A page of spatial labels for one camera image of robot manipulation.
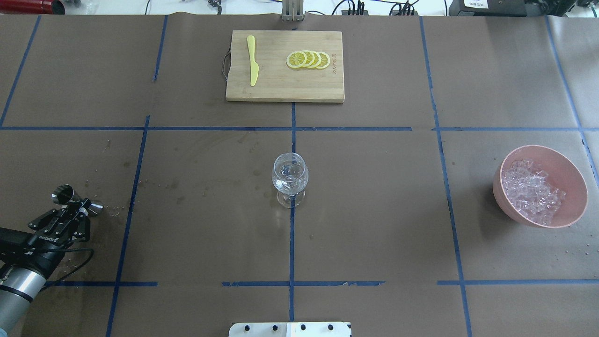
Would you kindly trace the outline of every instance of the red fire extinguisher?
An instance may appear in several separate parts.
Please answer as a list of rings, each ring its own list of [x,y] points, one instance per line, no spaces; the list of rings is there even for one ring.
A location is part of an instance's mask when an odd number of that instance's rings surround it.
[[[4,14],[65,14],[60,0],[0,0]]]

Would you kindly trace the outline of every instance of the glass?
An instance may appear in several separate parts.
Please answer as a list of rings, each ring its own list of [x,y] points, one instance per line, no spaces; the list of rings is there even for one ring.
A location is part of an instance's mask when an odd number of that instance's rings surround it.
[[[282,154],[274,161],[273,184],[279,191],[277,200],[286,208],[298,206],[304,200],[308,184],[308,167],[304,159],[293,152]]]

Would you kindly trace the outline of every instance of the wooden cutting board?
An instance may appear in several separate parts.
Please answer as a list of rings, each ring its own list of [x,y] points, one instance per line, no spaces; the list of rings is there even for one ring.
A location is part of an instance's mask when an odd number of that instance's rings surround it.
[[[255,86],[250,86],[248,35],[256,38],[255,58],[260,66]],[[329,67],[289,68],[287,55],[306,49],[329,54]],[[342,103],[343,36],[341,32],[233,31],[228,76],[228,101]]]

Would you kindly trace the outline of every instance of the knife handle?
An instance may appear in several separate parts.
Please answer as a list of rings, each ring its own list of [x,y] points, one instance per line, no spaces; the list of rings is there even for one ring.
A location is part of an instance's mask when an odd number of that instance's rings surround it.
[[[247,49],[250,51],[250,61],[254,62],[254,53],[256,52],[256,38],[254,35],[247,36]]]

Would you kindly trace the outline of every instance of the yellow knife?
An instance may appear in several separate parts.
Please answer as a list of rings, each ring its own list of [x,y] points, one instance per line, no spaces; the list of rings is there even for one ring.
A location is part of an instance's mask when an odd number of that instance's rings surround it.
[[[258,71],[260,70],[255,59],[256,38],[254,35],[247,36],[247,49],[250,51],[250,85],[254,86],[258,80]]]

